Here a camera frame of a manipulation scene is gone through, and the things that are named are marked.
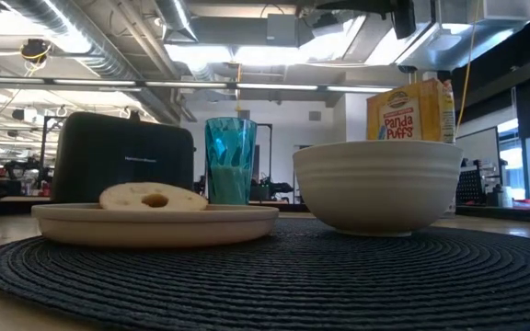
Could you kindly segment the blue faceted plastic tumbler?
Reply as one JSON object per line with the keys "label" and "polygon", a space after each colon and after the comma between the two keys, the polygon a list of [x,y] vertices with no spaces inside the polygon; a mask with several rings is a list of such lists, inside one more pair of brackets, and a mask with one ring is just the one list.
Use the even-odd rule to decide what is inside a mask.
{"label": "blue faceted plastic tumbler", "polygon": [[233,117],[212,118],[205,122],[204,133],[209,202],[247,205],[257,124]]}

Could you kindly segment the bagel half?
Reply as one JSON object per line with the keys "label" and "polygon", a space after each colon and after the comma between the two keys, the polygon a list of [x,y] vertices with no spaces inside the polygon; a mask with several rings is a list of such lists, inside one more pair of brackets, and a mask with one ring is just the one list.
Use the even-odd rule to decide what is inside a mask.
{"label": "bagel half", "polygon": [[184,188],[140,182],[106,188],[99,196],[99,205],[115,211],[203,211],[208,201]]}

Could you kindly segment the Panda Puffs cereal box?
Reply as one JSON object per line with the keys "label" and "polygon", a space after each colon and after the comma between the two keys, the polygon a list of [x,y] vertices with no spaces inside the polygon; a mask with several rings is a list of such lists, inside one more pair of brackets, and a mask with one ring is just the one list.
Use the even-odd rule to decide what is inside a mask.
{"label": "Panda Puffs cereal box", "polygon": [[378,220],[432,221],[451,205],[463,151],[453,91],[437,79],[367,99],[363,210]]}

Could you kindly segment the white ribbed bowl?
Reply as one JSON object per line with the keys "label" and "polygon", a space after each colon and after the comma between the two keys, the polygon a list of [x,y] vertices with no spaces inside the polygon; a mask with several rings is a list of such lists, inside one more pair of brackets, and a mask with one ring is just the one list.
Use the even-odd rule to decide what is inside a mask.
{"label": "white ribbed bowl", "polygon": [[294,153],[306,207],[344,234],[409,236],[454,199],[463,151],[429,141],[321,144]]}

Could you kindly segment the ceiling light strip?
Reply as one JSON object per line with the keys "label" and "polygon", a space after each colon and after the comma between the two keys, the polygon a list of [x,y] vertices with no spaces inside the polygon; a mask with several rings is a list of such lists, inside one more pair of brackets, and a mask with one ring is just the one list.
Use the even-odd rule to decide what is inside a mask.
{"label": "ceiling light strip", "polygon": [[337,93],[383,93],[387,86],[337,86],[286,83],[237,83],[200,81],[148,81],[148,80],[105,80],[50,77],[0,76],[1,86],[47,86],[50,89],[64,89],[69,86],[105,88],[118,90],[142,90],[143,88],[188,88],[188,89],[232,89],[232,90],[280,90],[299,92]]}

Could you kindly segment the dark woven round placemat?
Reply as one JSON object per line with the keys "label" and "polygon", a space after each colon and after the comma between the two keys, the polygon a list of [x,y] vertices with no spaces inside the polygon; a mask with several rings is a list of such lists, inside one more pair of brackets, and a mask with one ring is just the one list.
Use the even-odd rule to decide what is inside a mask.
{"label": "dark woven round placemat", "polygon": [[0,291],[112,330],[530,331],[530,239],[361,237],[314,220],[188,249],[35,236],[0,245]]}

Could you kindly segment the cream rimmed plate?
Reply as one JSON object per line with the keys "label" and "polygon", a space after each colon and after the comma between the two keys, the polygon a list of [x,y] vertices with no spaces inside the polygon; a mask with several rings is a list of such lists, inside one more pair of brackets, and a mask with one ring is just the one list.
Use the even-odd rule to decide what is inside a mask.
{"label": "cream rimmed plate", "polygon": [[231,245],[269,234],[273,207],[210,205],[203,211],[109,211],[95,203],[36,205],[41,234],[55,242],[97,247],[183,248]]}

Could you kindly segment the black toaster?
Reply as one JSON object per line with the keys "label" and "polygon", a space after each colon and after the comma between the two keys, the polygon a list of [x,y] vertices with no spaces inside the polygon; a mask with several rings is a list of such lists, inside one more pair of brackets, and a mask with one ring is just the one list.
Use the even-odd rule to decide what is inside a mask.
{"label": "black toaster", "polygon": [[191,189],[193,161],[183,128],[76,112],[59,134],[51,201],[95,203],[104,189],[131,182]]}

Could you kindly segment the black pegboard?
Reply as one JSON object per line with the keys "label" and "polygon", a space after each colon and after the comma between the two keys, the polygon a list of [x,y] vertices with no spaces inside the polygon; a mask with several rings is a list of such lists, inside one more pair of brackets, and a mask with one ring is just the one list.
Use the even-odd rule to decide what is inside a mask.
{"label": "black pegboard", "polygon": [[457,205],[484,205],[486,203],[486,193],[479,170],[467,170],[460,173],[455,202]]}

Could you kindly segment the silver ceiling duct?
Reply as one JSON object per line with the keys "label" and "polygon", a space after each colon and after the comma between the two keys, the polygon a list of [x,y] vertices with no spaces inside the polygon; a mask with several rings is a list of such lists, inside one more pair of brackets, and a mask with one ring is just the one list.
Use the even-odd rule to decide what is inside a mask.
{"label": "silver ceiling duct", "polygon": [[47,30],[56,46],[83,53],[81,63],[103,79],[139,80],[142,75],[74,0],[3,0],[5,6]]}

